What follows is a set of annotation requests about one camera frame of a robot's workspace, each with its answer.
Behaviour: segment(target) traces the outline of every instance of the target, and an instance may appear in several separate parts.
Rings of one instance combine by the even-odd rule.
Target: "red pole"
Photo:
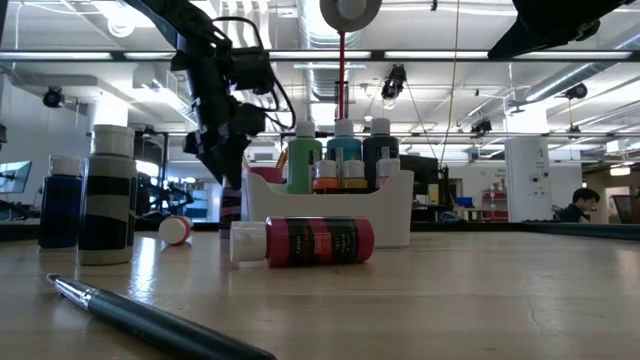
[[[340,100],[338,120],[344,119],[344,50],[345,36],[344,31],[338,31],[340,35],[340,88],[338,89],[338,99]]]

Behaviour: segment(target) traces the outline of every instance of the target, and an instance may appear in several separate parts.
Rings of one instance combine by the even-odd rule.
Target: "black hair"
[[[573,192],[573,203],[577,203],[580,199],[584,201],[596,199],[596,202],[600,202],[600,195],[589,188],[581,188]]]

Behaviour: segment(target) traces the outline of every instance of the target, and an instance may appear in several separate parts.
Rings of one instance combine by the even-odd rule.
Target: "red paint bottle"
[[[365,218],[269,217],[264,223],[231,224],[231,262],[267,259],[270,267],[353,264],[375,247]]]

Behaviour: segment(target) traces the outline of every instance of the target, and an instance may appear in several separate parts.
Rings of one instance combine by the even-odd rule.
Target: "table surface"
[[[423,233],[363,265],[230,269],[200,233],[141,233],[131,264],[0,243],[2,359],[162,359],[58,296],[75,276],[243,339],[279,359],[637,359],[640,243],[533,233]]]

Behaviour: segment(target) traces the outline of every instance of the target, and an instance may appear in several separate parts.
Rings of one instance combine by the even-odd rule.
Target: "black and white bottle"
[[[111,265],[133,254],[136,163],[133,129],[94,125],[85,159],[78,262]]]

